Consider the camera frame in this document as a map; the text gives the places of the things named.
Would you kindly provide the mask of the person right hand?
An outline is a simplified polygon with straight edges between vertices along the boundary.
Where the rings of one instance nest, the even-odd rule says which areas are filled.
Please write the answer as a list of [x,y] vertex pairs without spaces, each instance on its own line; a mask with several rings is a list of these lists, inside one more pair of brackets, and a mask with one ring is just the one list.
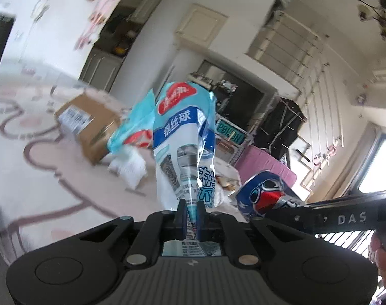
[[382,243],[376,232],[371,237],[370,244],[371,256],[378,267],[379,274],[382,277],[384,287],[386,288],[386,250],[383,249]]

